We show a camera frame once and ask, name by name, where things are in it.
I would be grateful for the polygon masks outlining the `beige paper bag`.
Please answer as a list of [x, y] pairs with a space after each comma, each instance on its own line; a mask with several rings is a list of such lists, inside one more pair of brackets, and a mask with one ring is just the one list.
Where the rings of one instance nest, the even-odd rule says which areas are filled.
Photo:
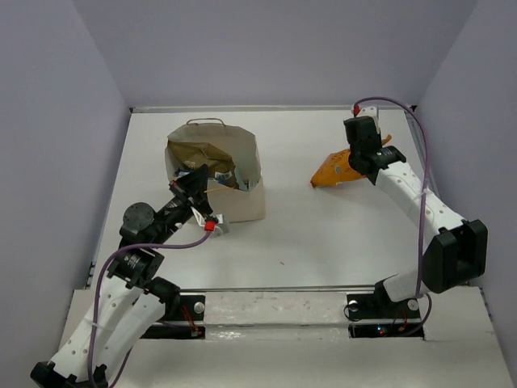
[[215, 213], [222, 213], [229, 222], [255, 221], [265, 218], [265, 190], [259, 150], [253, 133], [224, 123], [220, 119], [191, 119], [167, 136], [165, 164], [167, 177], [173, 176], [168, 141], [208, 142], [229, 154], [244, 180], [258, 180], [257, 186], [244, 192], [208, 180], [206, 193]]

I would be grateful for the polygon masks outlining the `orange snack packet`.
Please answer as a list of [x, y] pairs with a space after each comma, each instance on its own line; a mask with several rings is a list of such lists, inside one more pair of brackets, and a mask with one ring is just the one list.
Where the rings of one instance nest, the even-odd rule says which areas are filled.
[[330, 154], [310, 180], [313, 188], [332, 187], [340, 183], [363, 179], [364, 175], [355, 171], [350, 163], [350, 149]]

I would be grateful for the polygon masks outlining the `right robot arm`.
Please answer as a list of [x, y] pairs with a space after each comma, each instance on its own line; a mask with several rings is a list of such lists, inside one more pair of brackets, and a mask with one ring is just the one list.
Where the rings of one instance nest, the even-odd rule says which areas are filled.
[[382, 144], [375, 117], [350, 118], [344, 126], [351, 167], [418, 227], [417, 263], [407, 272], [377, 282], [366, 306], [389, 317], [407, 299], [443, 293], [483, 275], [488, 245], [485, 224], [467, 220], [424, 188], [406, 157], [396, 147]]

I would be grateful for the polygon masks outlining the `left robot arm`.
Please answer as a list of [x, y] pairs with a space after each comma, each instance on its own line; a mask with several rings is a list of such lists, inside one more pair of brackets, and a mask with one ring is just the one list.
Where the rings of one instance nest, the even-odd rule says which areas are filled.
[[[93, 302], [73, 334], [30, 378], [39, 387], [113, 387], [134, 344], [160, 318], [174, 317], [180, 288], [157, 276], [162, 249], [189, 249], [208, 239], [218, 223], [208, 203], [209, 169], [203, 165], [170, 181], [172, 198], [155, 210], [145, 202], [127, 207], [120, 245], [101, 267]], [[170, 245], [168, 239], [195, 215], [204, 236]]]

